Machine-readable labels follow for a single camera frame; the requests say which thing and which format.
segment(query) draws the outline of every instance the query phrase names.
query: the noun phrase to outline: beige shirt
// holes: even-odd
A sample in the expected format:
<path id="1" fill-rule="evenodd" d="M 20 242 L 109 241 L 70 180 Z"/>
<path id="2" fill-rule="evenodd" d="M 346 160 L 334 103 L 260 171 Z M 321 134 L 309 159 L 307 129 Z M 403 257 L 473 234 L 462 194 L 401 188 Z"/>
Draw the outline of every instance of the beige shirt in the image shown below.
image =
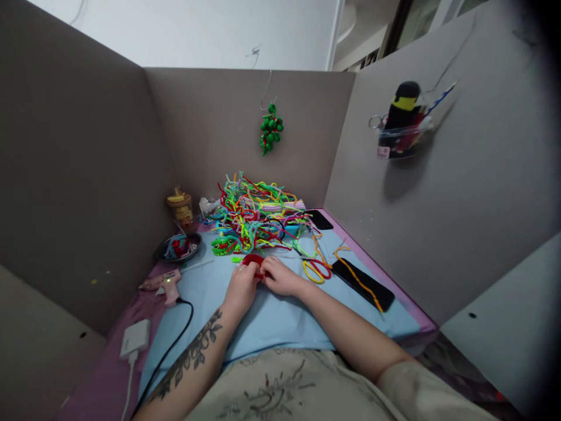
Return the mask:
<path id="1" fill-rule="evenodd" d="M 230 364 L 188 420 L 496 420 L 416 363 L 378 383 L 333 352 L 273 348 Z"/>

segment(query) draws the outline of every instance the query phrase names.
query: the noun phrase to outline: hand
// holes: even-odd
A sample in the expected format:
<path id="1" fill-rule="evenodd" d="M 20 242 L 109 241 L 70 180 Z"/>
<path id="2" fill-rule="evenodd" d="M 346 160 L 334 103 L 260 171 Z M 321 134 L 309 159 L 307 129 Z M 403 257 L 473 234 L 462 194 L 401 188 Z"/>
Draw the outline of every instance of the hand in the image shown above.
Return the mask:
<path id="1" fill-rule="evenodd" d="M 249 265 L 236 267 L 232 273 L 224 305 L 233 308 L 240 317 L 247 313 L 255 298 L 255 287 L 259 283 L 259 279 L 255 278 L 255 273 L 258 270 L 259 265 L 251 262 Z"/>
<path id="2" fill-rule="evenodd" d="M 261 274 L 265 275 L 265 272 L 269 272 L 272 278 L 264 276 L 261 282 L 271 291 L 280 295 L 299 297 L 302 289 L 310 285 L 281 262 L 278 257 L 269 256 L 261 263 Z"/>

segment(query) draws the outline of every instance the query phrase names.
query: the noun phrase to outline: hanging cup holder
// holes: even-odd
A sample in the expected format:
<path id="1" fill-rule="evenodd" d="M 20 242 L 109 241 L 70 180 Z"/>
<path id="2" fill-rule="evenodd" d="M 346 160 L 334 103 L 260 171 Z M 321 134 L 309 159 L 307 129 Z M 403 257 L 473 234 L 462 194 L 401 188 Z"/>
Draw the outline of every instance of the hanging cup holder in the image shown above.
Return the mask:
<path id="1" fill-rule="evenodd" d="M 387 114 L 375 115 L 368 120 L 368 127 L 378 130 L 378 158 L 404 159 L 416 155 L 423 133 L 434 127 L 432 117 L 426 116 L 417 126 L 385 130 Z"/>

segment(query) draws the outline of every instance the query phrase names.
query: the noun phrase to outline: gray panel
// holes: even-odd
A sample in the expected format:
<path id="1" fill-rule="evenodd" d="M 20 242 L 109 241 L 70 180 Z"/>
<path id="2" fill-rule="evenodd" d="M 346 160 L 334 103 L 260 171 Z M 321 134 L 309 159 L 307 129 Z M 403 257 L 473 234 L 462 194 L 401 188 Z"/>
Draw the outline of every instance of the gray panel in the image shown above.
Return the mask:
<path id="1" fill-rule="evenodd" d="M 529 416 L 558 358 L 561 233 L 442 326 L 442 332 Z"/>
<path id="2" fill-rule="evenodd" d="M 259 109 L 269 72 L 147 68 L 180 180 L 195 203 L 219 197 L 217 182 L 238 170 L 276 182 L 320 207 L 339 144 L 354 74 L 273 71 L 264 105 L 275 95 L 285 129 L 261 157 Z"/>
<path id="3" fill-rule="evenodd" d="M 554 83 L 544 42 L 513 35 L 521 17 L 509 4 L 492 0 L 357 75 L 325 202 L 439 324 L 561 229 Z M 461 78 L 431 147 L 378 160 L 369 117 L 387 112 L 403 81 L 432 88 L 476 12 L 434 94 Z"/>
<path id="4" fill-rule="evenodd" d="M 23 1 L 0 6 L 0 51 L 1 263 L 106 333 L 172 230 L 146 75 Z"/>

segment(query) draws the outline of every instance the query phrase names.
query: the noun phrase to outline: black yellow marker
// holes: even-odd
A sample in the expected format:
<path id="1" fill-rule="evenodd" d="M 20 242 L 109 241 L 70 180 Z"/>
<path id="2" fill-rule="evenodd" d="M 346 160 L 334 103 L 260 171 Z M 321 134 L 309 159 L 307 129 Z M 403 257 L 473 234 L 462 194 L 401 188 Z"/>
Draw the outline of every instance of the black yellow marker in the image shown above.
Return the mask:
<path id="1" fill-rule="evenodd" d="M 396 96 L 390 105 L 385 130 L 407 127 L 414 124 L 415 107 L 421 88 L 417 82 L 403 82 L 399 85 Z"/>

